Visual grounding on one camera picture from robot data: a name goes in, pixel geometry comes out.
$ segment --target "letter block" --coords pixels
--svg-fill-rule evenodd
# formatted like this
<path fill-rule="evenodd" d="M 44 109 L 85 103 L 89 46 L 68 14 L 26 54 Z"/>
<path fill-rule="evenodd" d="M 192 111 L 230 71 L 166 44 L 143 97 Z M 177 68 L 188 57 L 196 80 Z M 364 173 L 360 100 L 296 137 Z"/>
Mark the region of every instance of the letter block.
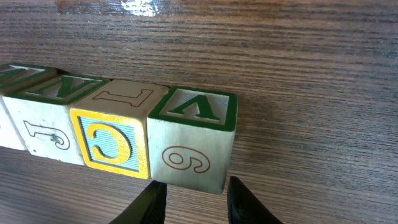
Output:
<path fill-rule="evenodd" d="M 175 86 L 147 119 L 154 180 L 221 194 L 231 156 L 238 98 Z"/>
<path fill-rule="evenodd" d="M 19 63 L 0 65 L 0 146 L 26 150 L 24 140 L 9 114 L 3 96 L 55 76 L 57 71 L 54 68 Z"/>
<path fill-rule="evenodd" d="M 149 178 L 146 118 L 166 86 L 114 80 L 70 110 L 87 166 Z"/>
<path fill-rule="evenodd" d="M 69 109 L 107 82 L 68 73 L 6 95 L 4 102 L 32 155 L 84 165 Z"/>

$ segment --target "dark wood grain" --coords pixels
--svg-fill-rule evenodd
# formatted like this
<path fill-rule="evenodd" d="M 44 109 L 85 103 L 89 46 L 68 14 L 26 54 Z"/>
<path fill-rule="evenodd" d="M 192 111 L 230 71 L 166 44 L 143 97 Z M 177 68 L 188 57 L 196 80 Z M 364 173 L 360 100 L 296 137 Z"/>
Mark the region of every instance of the dark wood grain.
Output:
<path fill-rule="evenodd" d="M 0 61 L 236 93 L 228 175 L 279 220 L 398 222 L 398 2 L 171 4 L 93 16 L 3 0 Z M 2 148 L 0 222 L 107 223 L 149 182 Z M 166 221 L 227 223 L 226 194 L 169 186 Z"/>

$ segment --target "letter c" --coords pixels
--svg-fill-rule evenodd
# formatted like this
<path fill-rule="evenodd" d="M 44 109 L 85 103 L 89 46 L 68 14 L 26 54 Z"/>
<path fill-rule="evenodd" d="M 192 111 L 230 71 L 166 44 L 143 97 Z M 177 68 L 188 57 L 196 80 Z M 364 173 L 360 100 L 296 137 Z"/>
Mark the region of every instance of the letter c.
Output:
<path fill-rule="evenodd" d="M 93 146 L 94 159 L 102 160 L 111 164 L 122 164 L 130 158 L 131 150 L 129 143 L 119 130 L 106 124 L 91 124 L 87 128 L 88 137 L 92 139 L 95 138 L 94 133 L 97 130 L 106 131 L 112 135 L 118 147 L 118 155 L 115 158 L 105 157 L 103 153 L 100 152 L 100 149 L 98 149 L 97 146 Z"/>

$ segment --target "block with green border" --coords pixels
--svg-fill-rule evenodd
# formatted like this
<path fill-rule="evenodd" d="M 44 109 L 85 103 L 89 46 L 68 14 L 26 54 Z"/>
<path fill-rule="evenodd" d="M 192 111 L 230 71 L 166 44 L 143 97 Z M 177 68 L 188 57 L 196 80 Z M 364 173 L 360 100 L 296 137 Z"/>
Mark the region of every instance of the block with green border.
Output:
<path fill-rule="evenodd" d="M 26 150 L 24 140 L 4 104 L 3 96 L 56 76 L 56 69 L 49 67 L 21 63 L 0 65 L 0 146 Z"/>
<path fill-rule="evenodd" d="M 233 147 L 238 98 L 175 86 L 147 119 L 154 180 L 221 194 Z"/>
<path fill-rule="evenodd" d="M 4 102 L 32 155 L 83 165 L 69 109 L 108 82 L 66 73 L 5 95 Z"/>

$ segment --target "block top face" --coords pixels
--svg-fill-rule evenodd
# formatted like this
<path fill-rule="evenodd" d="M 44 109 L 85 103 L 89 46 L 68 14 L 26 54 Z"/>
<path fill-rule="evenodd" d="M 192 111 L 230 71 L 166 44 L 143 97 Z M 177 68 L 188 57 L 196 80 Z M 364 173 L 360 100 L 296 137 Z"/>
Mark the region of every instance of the block top face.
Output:
<path fill-rule="evenodd" d="M 75 104 L 72 109 L 146 118 L 167 90 L 169 88 L 162 85 L 113 80 Z"/>
<path fill-rule="evenodd" d="M 107 82 L 109 82 L 107 78 L 68 73 L 36 85 L 30 85 L 6 96 L 55 105 L 69 105 L 84 98 Z"/>
<path fill-rule="evenodd" d="M 21 63 L 0 65 L 0 93 L 8 93 L 20 87 L 30 85 L 41 79 L 49 79 L 57 74 L 55 68 Z"/>
<path fill-rule="evenodd" d="M 238 97 L 232 93 L 175 86 L 150 112 L 149 118 L 220 131 L 234 131 Z"/>

